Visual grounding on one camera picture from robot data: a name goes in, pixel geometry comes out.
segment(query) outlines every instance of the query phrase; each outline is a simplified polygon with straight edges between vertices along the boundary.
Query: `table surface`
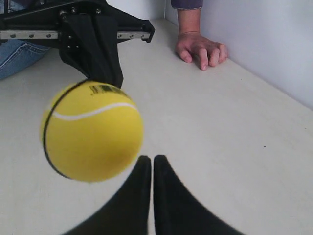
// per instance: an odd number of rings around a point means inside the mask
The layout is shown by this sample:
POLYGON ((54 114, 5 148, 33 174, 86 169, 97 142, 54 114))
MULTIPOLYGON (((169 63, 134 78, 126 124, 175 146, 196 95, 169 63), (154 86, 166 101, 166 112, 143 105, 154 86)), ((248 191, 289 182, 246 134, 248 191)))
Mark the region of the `table surface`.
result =
MULTIPOLYGON (((231 60, 199 70, 177 58, 177 29, 153 21, 150 44, 119 44, 122 89, 145 123, 140 154, 168 157, 209 210, 248 235, 313 234, 313 112, 231 60)), ((0 82, 0 234, 56 235, 99 209, 125 181, 56 174, 40 142, 48 101, 84 77, 53 50, 0 82)), ((153 209, 150 231, 154 234, 153 209)))

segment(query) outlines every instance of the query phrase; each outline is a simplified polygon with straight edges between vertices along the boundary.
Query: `yellow tennis ball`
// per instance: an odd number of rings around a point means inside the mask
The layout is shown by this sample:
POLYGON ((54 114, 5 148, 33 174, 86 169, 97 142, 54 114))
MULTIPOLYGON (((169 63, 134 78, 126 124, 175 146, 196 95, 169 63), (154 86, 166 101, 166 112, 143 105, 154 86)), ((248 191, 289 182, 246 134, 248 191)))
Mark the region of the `yellow tennis ball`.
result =
POLYGON ((99 182, 124 171, 143 141, 141 115, 120 89, 85 81, 57 94, 44 112, 41 137, 50 165, 78 181, 99 182))

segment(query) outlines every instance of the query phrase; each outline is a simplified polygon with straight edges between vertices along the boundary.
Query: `blue jeans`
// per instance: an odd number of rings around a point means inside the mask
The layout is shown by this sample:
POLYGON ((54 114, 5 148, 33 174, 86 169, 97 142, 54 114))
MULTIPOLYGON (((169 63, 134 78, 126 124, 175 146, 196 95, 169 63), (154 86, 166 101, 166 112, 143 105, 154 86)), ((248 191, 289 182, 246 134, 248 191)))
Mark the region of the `blue jeans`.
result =
MULTIPOLYGON (((3 13, 4 1, 0 0, 0 13, 3 13)), ((9 11, 22 10, 23 7, 9 1, 9 11)), ((21 40, 8 40, 0 45, 0 80, 12 76, 35 64, 49 51, 48 47, 21 40)))

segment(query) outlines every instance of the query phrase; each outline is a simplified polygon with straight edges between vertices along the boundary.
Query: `sleeve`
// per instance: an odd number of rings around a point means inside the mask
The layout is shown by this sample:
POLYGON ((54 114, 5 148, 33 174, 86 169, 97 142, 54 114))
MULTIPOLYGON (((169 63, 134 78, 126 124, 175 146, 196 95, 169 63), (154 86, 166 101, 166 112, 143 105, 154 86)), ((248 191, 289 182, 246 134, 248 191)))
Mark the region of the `sleeve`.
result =
POLYGON ((171 5, 175 9, 198 9, 202 8, 203 0, 171 0, 171 5))

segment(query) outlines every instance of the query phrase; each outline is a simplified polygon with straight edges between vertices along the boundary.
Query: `wrist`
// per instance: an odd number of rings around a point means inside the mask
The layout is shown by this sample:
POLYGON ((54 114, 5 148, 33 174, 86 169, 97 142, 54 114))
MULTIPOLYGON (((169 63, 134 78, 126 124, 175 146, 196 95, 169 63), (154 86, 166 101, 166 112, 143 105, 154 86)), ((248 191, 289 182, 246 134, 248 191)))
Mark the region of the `wrist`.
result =
POLYGON ((201 9, 179 9, 177 14, 179 22, 179 35, 186 33, 200 33, 201 9))

